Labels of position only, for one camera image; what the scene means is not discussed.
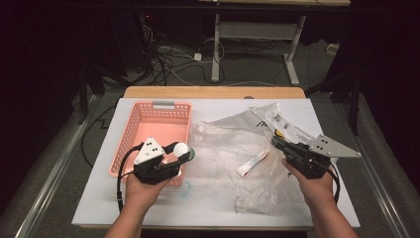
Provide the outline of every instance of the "black cable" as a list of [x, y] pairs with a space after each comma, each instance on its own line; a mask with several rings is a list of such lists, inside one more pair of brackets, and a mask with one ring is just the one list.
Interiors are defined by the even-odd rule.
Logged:
[[118, 169], [118, 176], [117, 176], [117, 202], [118, 202], [118, 208], [121, 210], [123, 210], [123, 206], [124, 206], [124, 202], [123, 202], [123, 193], [121, 192], [121, 179], [127, 175], [123, 173], [123, 169], [124, 169], [124, 165], [126, 164], [127, 159], [129, 158], [129, 156], [134, 152], [134, 151], [139, 151], [142, 146], [143, 146], [143, 142], [142, 144], [140, 144], [139, 146], [135, 146], [132, 149], [130, 149], [126, 155], [124, 156], [123, 160], [121, 161], [121, 165], [120, 165], [120, 169]]
[[337, 173], [337, 169], [332, 164], [330, 164], [333, 167], [333, 170], [337, 174], [337, 175], [334, 175], [334, 173], [329, 168], [322, 165], [321, 163], [319, 163], [317, 161], [313, 161], [313, 163], [315, 165], [317, 165], [319, 168], [323, 169], [328, 174], [330, 174], [330, 176], [333, 178], [333, 180], [334, 180], [334, 182], [336, 183], [336, 186], [337, 186], [336, 193], [334, 194], [334, 200], [336, 201], [336, 203], [339, 202], [341, 185], [340, 185], [340, 178], [339, 178], [339, 174]]
[[96, 122], [98, 122], [98, 121], [100, 121], [100, 118], [103, 116], [103, 115], [105, 115], [107, 112], [109, 112], [111, 109], [113, 109], [113, 108], [115, 108], [116, 107], [116, 105], [113, 105], [113, 106], [111, 106], [110, 108], [108, 108], [108, 109], [106, 109], [104, 112], [102, 112], [102, 114], [101, 115], [99, 115], [97, 118], [96, 118], [96, 120], [94, 120], [90, 125], [89, 125], [89, 127], [86, 129], [86, 131], [83, 133], [83, 135], [82, 135], [82, 137], [81, 137], [81, 141], [80, 141], [80, 151], [81, 151], [81, 155], [82, 155], [82, 157], [83, 157], [83, 160], [87, 163], [87, 165], [90, 167], [90, 168], [93, 168], [93, 165], [89, 162], [89, 160], [87, 159], [87, 157], [86, 157], [86, 154], [84, 153], [84, 146], [83, 146], [83, 144], [84, 144], [84, 139], [85, 139], [85, 137], [86, 137], [86, 134], [89, 132], [89, 130], [92, 128], [92, 126], [96, 123]]
[[313, 48], [314, 44], [311, 44], [311, 47], [309, 48], [309, 54], [308, 54], [308, 60], [306, 63], [306, 78], [308, 79], [308, 88], [311, 87], [311, 81], [309, 78], [309, 61], [311, 59], [311, 52], [312, 52], [312, 48]]

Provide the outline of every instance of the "black curtain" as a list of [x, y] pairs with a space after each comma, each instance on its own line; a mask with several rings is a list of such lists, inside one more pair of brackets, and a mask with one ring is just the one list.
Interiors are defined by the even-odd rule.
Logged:
[[0, 212], [72, 113], [78, 60], [49, 1], [9, 1], [0, 7]]

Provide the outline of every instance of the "plastic bag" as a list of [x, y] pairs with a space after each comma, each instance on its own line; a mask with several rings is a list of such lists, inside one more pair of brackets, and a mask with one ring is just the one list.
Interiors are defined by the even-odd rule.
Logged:
[[[233, 189], [232, 201], [237, 212], [279, 215], [293, 202], [303, 202], [303, 195], [295, 177], [290, 177], [280, 159], [282, 151], [271, 144], [272, 131], [251, 110], [214, 122], [198, 122], [190, 131], [194, 144], [212, 148], [219, 180]], [[269, 149], [267, 156], [244, 177], [236, 168]]]

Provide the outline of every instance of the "wooden tabletop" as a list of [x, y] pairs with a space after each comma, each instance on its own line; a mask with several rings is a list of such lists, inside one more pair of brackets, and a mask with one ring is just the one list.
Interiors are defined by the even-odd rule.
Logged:
[[131, 86], [125, 98], [305, 98], [299, 87], [233, 87], [233, 86]]

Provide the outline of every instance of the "salmon plastic basket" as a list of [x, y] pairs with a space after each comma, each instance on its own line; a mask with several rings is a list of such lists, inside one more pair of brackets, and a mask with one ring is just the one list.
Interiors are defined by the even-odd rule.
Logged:
[[[173, 142], [188, 142], [189, 125], [191, 121], [191, 104], [188, 102], [168, 101], [139, 101], [133, 106], [126, 129], [121, 138], [117, 152], [109, 169], [109, 174], [118, 176], [121, 162], [126, 153], [135, 146], [153, 137], [162, 146]], [[123, 174], [133, 170], [134, 159], [137, 152], [133, 152], [125, 163]], [[171, 153], [164, 154], [164, 162], [173, 162], [177, 157]], [[172, 178], [168, 183], [171, 186], [181, 186], [183, 183], [184, 166], [181, 166], [180, 175]]]

